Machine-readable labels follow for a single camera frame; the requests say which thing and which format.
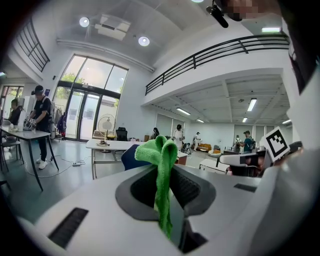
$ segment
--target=black metal railing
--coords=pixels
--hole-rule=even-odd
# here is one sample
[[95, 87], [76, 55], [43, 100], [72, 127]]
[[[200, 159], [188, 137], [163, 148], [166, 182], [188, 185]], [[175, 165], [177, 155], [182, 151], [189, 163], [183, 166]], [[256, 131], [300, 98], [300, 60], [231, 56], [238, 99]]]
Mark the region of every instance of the black metal railing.
[[36, 68], [42, 72], [50, 60], [39, 42], [31, 19], [17, 33], [16, 40]]
[[288, 50], [289, 39], [284, 34], [251, 35], [218, 43], [185, 58], [146, 85], [145, 95], [171, 79], [200, 65], [226, 56], [258, 50]]

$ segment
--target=white sneaker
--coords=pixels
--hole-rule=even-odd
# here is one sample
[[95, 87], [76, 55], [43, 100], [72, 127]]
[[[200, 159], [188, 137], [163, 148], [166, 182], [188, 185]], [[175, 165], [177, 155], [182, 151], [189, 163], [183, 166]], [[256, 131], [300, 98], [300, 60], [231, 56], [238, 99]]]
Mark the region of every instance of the white sneaker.
[[40, 161], [39, 169], [42, 170], [48, 165], [47, 161]]
[[41, 157], [35, 161], [37, 164], [41, 163]]

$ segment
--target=cable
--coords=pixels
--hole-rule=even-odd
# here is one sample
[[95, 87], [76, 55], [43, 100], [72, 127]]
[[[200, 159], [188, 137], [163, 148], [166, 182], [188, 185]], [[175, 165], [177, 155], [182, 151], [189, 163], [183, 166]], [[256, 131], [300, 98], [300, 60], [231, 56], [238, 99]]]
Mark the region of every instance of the cable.
[[[81, 164], [82, 166], [83, 165], [85, 165], [86, 163], [85, 163], [85, 160], [86, 159], [88, 159], [88, 158], [91, 158], [91, 156], [87, 156], [85, 159], [83, 159], [83, 160], [78, 160], [78, 161], [76, 161], [75, 163], [79, 163], [79, 164]], [[66, 161], [66, 162], [68, 162], [68, 163], [74, 163], [73, 161], [68, 161], [68, 160], [65, 160], [65, 159], [63, 159], [62, 157], [61, 157], [61, 160], [63, 160], [63, 161]], [[26, 170], [26, 172], [28, 173], [28, 174], [30, 174], [30, 175], [32, 175], [32, 176], [35, 176], [33, 173], [30, 173], [29, 171], [28, 171], [28, 169], [27, 169], [27, 167], [28, 167], [28, 165], [27, 165], [27, 163], [26, 163], [26, 161], [24, 161], [24, 168], [25, 168], [25, 170]], [[66, 170], [68, 170], [70, 167], [72, 166], [72, 164], [69, 166], [69, 167], [67, 167], [66, 169], [64, 169], [63, 171], [59, 171], [58, 173], [56, 173], [56, 174], [54, 174], [54, 175], [50, 175], [50, 176], [38, 176], [39, 177], [39, 179], [40, 178], [51, 178], [51, 177], [54, 177], [54, 176], [57, 176], [57, 175], [59, 175], [59, 174], [62, 174], [62, 173], [64, 173]]]

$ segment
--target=ceiling air conditioning unit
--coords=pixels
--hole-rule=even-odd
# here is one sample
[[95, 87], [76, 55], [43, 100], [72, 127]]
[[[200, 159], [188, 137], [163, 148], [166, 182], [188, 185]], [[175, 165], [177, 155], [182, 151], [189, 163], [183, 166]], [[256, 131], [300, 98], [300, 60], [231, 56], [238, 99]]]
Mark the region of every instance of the ceiling air conditioning unit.
[[120, 41], [126, 36], [131, 23], [118, 17], [102, 14], [100, 24], [95, 24], [94, 28], [100, 35], [115, 38]]

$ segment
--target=glass door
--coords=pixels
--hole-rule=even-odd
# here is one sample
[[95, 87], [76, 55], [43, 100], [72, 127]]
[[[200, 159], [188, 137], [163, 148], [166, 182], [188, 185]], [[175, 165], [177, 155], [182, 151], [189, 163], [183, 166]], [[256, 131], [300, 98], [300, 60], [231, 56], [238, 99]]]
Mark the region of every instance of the glass door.
[[79, 117], [81, 117], [81, 106], [85, 98], [85, 92], [72, 90], [71, 98], [67, 107], [65, 137], [71, 141], [77, 141]]
[[79, 127], [79, 141], [81, 142], [86, 142], [92, 139], [99, 99], [99, 95], [91, 93], [86, 96]]

